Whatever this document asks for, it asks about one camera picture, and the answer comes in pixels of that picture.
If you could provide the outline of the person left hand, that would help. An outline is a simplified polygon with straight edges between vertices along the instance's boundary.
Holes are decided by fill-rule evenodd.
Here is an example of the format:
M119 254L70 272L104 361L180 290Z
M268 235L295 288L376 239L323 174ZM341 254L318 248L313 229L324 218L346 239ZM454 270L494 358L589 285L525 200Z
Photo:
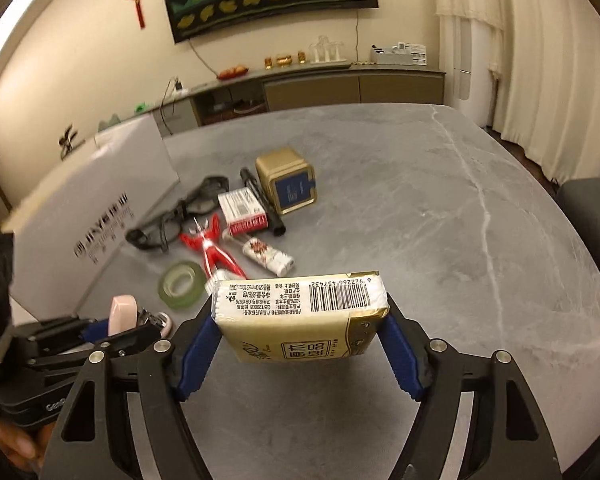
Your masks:
M43 426L34 436L10 420L0 419L0 449L8 460L25 472L40 472L56 422Z

